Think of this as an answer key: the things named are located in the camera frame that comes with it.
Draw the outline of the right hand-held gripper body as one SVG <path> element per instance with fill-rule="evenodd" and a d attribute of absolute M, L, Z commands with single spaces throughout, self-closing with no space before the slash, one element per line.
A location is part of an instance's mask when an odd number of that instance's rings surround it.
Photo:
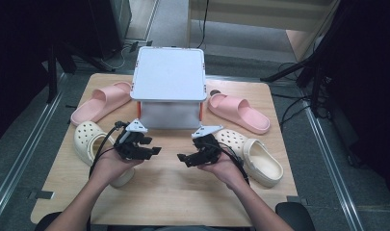
<path fill-rule="evenodd" d="M 220 146 L 213 134 L 222 128 L 222 125 L 206 125 L 201 126 L 192 134 L 194 144 L 202 143 L 204 145 L 202 152 L 196 152 L 199 155 L 199 165 L 217 161 L 220 154 Z"/>

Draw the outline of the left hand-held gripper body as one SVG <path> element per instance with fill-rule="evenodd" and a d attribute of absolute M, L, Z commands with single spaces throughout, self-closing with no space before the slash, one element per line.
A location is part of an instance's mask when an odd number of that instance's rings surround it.
<path fill-rule="evenodd" d="M 125 160 L 145 160 L 145 147 L 140 147 L 139 139 L 144 137 L 147 129 L 138 119 L 132 122 L 118 121 L 115 123 L 116 129 L 123 131 L 117 137 L 114 148 L 122 159 Z"/>

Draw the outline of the pink slipper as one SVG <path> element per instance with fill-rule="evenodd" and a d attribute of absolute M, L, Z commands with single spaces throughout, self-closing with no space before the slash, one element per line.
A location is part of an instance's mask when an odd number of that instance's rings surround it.
<path fill-rule="evenodd" d="M 71 115 L 70 121 L 78 126 L 83 122 L 97 122 L 115 109 L 131 100 L 131 85 L 128 82 L 117 82 L 110 86 L 96 89 L 91 98 L 79 106 Z"/>
<path fill-rule="evenodd" d="M 257 135 L 267 133 L 271 127 L 270 120 L 252 108 L 244 98 L 215 93 L 208 100 L 208 109 L 216 116 L 236 123 Z"/>

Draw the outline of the cream clog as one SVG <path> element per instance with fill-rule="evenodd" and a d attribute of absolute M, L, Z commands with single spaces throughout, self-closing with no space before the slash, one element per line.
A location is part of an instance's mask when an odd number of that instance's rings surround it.
<path fill-rule="evenodd" d="M 89 167 L 92 166 L 96 154 L 98 154 L 98 148 L 104 139 L 107 137 L 107 133 L 104 132 L 96 123 L 92 121 L 85 121 L 79 124 L 74 132 L 73 142 L 77 156 Z M 115 144 L 115 140 L 110 136 L 105 144 L 110 143 L 112 146 Z M 118 179 L 113 181 L 110 185 L 114 188 L 119 188 L 128 183 L 134 176 L 135 170 L 130 168 L 123 172 Z"/>
<path fill-rule="evenodd" d="M 271 188 L 282 179 L 282 165 L 260 140 L 248 138 L 230 129 L 220 130 L 215 138 L 229 146 L 244 161 L 247 175 L 260 185 Z"/>

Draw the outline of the white shoe rack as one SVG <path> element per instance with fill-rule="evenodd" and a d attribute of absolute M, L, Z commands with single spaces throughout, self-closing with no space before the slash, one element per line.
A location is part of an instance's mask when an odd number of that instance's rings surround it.
<path fill-rule="evenodd" d="M 204 53 L 200 49 L 142 47 L 131 98 L 149 129 L 196 129 L 207 98 Z"/>

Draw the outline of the person's right hand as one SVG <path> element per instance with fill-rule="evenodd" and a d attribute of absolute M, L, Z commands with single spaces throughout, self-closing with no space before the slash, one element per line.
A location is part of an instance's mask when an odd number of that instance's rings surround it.
<path fill-rule="evenodd" d="M 203 164 L 197 168 L 213 173 L 232 191 L 247 185 L 241 171 L 238 170 L 232 160 L 225 154 L 221 154 L 214 164 Z"/>

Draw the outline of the person's left hand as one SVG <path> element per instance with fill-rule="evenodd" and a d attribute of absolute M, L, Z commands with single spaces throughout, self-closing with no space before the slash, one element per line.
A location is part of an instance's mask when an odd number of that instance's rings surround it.
<path fill-rule="evenodd" d="M 142 163 L 143 160 L 124 160 L 113 148 L 107 149 L 96 162 L 89 182 L 102 189 L 108 185 L 122 187 L 133 178 L 134 167 Z"/>

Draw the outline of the grey tape strip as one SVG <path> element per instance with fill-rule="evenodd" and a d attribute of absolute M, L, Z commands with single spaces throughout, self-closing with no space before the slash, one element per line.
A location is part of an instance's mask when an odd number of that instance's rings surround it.
<path fill-rule="evenodd" d="M 31 191 L 28 197 L 30 199 L 52 199 L 54 194 L 55 194 L 54 192 Z"/>
<path fill-rule="evenodd" d="M 297 195 L 287 195 L 287 202 L 296 202 L 300 203 L 303 206 L 309 205 L 308 200 L 306 198 L 299 197 Z"/>

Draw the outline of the person's right leg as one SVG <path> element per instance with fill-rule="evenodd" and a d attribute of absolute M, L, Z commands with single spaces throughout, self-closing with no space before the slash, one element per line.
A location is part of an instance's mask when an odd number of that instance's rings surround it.
<path fill-rule="evenodd" d="M 297 202 L 281 202 L 275 206 L 275 212 L 295 231 L 316 231 L 307 209 Z"/>

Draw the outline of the black tripod stand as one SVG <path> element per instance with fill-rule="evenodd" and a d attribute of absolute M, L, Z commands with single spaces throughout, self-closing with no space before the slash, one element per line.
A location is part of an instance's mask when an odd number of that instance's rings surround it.
<path fill-rule="evenodd" d="M 104 72 L 114 72 L 115 70 L 110 67 L 106 67 L 99 61 L 88 56 L 80 49 L 61 41 L 53 41 L 47 50 L 47 76 L 48 76 L 48 98 L 47 103 L 51 103 L 58 95 L 58 78 L 57 78 L 57 65 L 59 63 L 62 69 L 68 73 L 74 73 L 77 69 L 72 56 L 78 56 L 83 61 L 91 64 L 97 69 Z"/>

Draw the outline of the black cabinet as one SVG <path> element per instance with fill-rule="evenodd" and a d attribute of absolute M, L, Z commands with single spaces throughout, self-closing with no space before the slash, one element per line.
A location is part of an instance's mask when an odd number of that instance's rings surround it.
<path fill-rule="evenodd" d="M 88 0 L 101 58 L 108 60 L 123 47 L 132 19 L 129 0 Z"/>

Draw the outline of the black metal stand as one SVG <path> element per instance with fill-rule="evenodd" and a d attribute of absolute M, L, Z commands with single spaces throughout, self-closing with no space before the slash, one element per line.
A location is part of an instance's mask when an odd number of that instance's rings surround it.
<path fill-rule="evenodd" d="M 335 40 L 338 30 L 343 24 L 346 17 L 346 10 L 340 7 L 342 0 L 337 0 L 335 6 L 325 19 L 327 31 L 316 38 L 312 46 L 312 53 L 304 60 L 282 71 L 270 76 L 261 78 L 261 82 L 272 83 L 291 73 L 300 70 L 300 74 L 296 80 L 299 88 L 306 88 L 309 83 L 312 84 L 310 99 L 310 109 L 314 116 L 317 116 L 320 107 L 320 86 L 325 77 L 325 60 L 331 51 L 331 43 Z"/>

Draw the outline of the black curtain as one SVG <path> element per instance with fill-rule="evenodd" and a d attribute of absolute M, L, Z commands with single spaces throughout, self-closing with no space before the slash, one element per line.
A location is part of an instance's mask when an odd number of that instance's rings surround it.
<path fill-rule="evenodd" d="M 47 50 L 65 0 L 0 0 L 0 140 L 35 96 L 48 89 Z"/>
<path fill-rule="evenodd" d="M 328 91 L 357 136 L 349 150 L 390 192 L 390 0 L 342 0 L 339 10 L 348 13 L 332 25 Z"/>

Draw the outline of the light wooden shelf unit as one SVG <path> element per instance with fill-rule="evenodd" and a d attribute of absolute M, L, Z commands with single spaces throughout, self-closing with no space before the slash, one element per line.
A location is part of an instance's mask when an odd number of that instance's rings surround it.
<path fill-rule="evenodd" d="M 298 61 L 328 29 L 341 0 L 189 0 L 190 19 L 283 29 Z"/>

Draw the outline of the metal floor rail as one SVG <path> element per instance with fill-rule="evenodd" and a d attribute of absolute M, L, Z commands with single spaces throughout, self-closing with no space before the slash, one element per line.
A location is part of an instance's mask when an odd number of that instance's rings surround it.
<path fill-rule="evenodd" d="M 72 74 L 67 73 L 60 76 L 58 93 L 50 103 L 44 101 L 46 91 L 43 90 L 0 140 L 0 218 L 31 162 L 72 77 Z"/>
<path fill-rule="evenodd" d="M 316 118 L 312 110 L 314 109 L 314 99 L 309 95 L 309 100 L 303 103 L 306 107 L 306 115 L 310 127 L 314 133 L 317 145 L 323 156 L 325 167 L 327 169 L 330 181 L 336 192 L 339 204 L 351 231 L 364 231 L 361 218 L 357 212 L 356 206 L 352 200 L 350 191 L 345 183 L 342 173 L 333 157 L 333 152 L 325 137 L 323 127 Z"/>

